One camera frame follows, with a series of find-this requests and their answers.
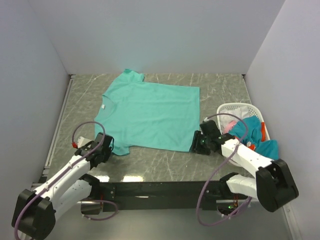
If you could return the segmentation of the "turquoise t-shirt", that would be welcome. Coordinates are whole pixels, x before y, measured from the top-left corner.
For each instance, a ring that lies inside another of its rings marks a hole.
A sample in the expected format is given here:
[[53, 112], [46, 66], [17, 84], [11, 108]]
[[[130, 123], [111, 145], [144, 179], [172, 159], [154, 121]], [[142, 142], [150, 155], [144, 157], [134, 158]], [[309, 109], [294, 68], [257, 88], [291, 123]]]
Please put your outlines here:
[[126, 69], [102, 94], [95, 134], [114, 138], [113, 153], [130, 147], [188, 152], [200, 125], [200, 88], [146, 82]]

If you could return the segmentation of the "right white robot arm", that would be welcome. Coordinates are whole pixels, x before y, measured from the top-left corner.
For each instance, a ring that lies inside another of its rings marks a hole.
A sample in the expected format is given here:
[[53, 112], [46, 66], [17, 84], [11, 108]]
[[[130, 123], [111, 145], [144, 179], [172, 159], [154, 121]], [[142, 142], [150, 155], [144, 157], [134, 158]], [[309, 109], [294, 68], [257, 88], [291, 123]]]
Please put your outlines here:
[[236, 137], [221, 134], [213, 120], [200, 124], [189, 151], [200, 155], [218, 153], [250, 173], [245, 177], [232, 172], [222, 177], [213, 191], [226, 200], [236, 195], [257, 199], [269, 212], [275, 212], [299, 196], [299, 190], [287, 163], [272, 160], [244, 146]]

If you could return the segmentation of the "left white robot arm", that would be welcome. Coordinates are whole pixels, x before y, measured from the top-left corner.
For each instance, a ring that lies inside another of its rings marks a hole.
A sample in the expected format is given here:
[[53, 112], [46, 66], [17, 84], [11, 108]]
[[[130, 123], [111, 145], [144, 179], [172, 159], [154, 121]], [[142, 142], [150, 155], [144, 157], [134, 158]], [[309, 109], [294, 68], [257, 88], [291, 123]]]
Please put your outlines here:
[[23, 190], [16, 201], [11, 225], [15, 239], [20, 234], [44, 240], [56, 221], [82, 200], [105, 203], [100, 180], [88, 172], [111, 156], [114, 138], [99, 133], [95, 140], [77, 147], [72, 158], [52, 178], [34, 190]]

